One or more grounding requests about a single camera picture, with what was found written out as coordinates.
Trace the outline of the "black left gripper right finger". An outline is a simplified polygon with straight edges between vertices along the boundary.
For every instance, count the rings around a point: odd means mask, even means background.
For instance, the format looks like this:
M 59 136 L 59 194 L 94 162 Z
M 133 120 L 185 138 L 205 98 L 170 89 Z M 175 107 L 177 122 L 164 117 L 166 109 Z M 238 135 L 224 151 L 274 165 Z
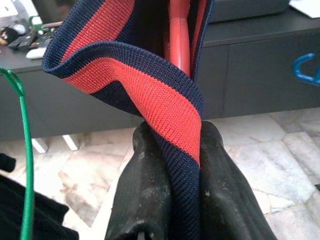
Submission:
M 200 165 L 201 239 L 276 239 L 249 182 L 209 121 L 201 126 Z

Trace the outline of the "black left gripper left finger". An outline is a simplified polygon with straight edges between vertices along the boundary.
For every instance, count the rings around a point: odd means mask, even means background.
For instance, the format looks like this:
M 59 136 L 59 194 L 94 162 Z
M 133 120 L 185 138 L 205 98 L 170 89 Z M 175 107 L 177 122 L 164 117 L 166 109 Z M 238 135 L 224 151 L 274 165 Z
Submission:
M 166 240 L 172 202 L 170 181 L 146 122 L 135 129 L 132 146 L 134 153 L 119 177 L 104 238 Z

